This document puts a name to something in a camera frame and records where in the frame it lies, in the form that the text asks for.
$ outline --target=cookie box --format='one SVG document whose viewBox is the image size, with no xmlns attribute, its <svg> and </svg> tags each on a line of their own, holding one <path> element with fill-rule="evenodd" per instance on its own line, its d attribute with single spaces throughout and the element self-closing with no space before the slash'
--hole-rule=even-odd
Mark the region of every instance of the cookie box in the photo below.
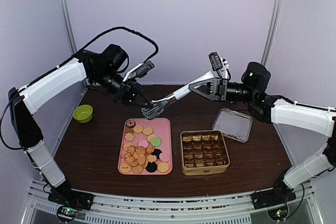
<svg viewBox="0 0 336 224">
<path fill-rule="evenodd" d="M 170 121 L 125 122 L 118 170 L 125 175 L 166 175 L 173 169 Z"/>
<path fill-rule="evenodd" d="M 223 173 L 230 164 L 220 131 L 182 132 L 181 157 L 185 175 Z"/>
</svg>

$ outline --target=bowl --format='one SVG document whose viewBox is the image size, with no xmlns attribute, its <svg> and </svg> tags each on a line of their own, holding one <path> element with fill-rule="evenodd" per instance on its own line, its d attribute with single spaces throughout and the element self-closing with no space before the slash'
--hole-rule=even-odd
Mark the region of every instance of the bowl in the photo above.
<svg viewBox="0 0 336 224">
<path fill-rule="evenodd" d="M 87 123 L 92 119 L 93 108 L 90 105 L 81 105 L 75 109 L 72 116 L 79 123 Z"/>
</svg>

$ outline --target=dark wooden table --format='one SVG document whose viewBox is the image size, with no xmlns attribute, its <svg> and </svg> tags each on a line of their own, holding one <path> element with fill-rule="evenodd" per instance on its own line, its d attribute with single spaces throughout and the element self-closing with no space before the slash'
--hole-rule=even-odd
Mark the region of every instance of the dark wooden table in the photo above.
<svg viewBox="0 0 336 224">
<path fill-rule="evenodd" d="M 146 86 L 160 99 L 178 86 Z M 274 127 L 256 120 L 247 143 L 227 139 L 230 167 L 225 173 L 185 176 L 181 170 L 180 133 L 209 130 L 219 109 L 244 109 L 243 104 L 207 101 L 195 94 L 170 105 L 162 117 L 171 121 L 173 170 L 165 176 L 129 176 L 117 165 L 123 126 L 129 118 L 142 118 L 140 109 L 114 103 L 113 97 L 95 87 L 82 104 L 93 107 L 86 124 L 72 120 L 56 154 L 56 162 L 75 189 L 128 196 L 187 197 L 241 193 L 271 187 L 290 161 Z"/>
</svg>

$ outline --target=clear plastic container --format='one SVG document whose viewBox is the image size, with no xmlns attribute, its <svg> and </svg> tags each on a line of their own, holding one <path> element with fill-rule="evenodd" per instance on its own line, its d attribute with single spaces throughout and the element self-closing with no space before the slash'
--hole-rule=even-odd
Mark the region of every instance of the clear plastic container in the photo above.
<svg viewBox="0 0 336 224">
<path fill-rule="evenodd" d="M 225 137 L 246 143 L 253 118 L 243 113 L 222 108 L 212 126 L 213 130 L 220 131 Z"/>
</svg>

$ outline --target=pink cutting board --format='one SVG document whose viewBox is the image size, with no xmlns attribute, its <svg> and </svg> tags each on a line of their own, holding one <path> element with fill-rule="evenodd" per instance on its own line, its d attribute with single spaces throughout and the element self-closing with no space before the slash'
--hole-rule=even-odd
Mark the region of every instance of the pink cutting board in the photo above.
<svg viewBox="0 0 336 224">
<path fill-rule="evenodd" d="M 134 133 L 134 140 L 132 142 L 128 142 L 125 140 L 125 129 L 126 129 L 126 123 L 129 120 L 134 120 L 136 125 L 141 125 L 144 128 L 152 128 L 153 129 L 153 134 L 155 134 L 156 136 L 158 136 L 158 138 L 161 139 L 161 145 L 158 147 L 154 147 L 155 149 L 160 149 L 162 152 L 166 153 L 169 156 L 169 161 L 167 162 L 169 164 L 169 170 L 166 173 L 162 173 L 159 172 L 158 170 L 156 170 L 153 173 L 148 172 L 145 168 L 143 169 L 142 173 L 140 174 L 135 174 L 132 172 L 132 170 L 128 173 L 122 173 L 119 170 L 119 167 L 122 163 L 125 163 L 125 159 L 122 158 L 122 154 L 126 153 L 126 151 L 124 151 L 123 146 L 125 143 L 132 143 L 134 144 L 135 147 L 138 146 L 138 142 L 141 140 L 146 140 L 147 141 L 147 136 L 143 135 L 143 134 L 135 134 Z M 173 169 L 173 155 L 172 155 L 172 138 L 171 138 L 171 129 L 170 129 L 170 121 L 166 118 L 156 118 L 153 120 L 147 120 L 147 119 L 128 119 L 125 122 L 124 125 L 124 133 L 122 136 L 122 142 L 121 142 L 121 148 L 120 148 L 120 154 L 119 154 L 119 162 L 118 162 L 118 171 L 121 174 L 124 175 L 166 175 L 168 173 L 170 173 Z M 157 159 L 156 164 L 158 165 L 159 163 L 161 163 L 160 159 Z"/>
</svg>

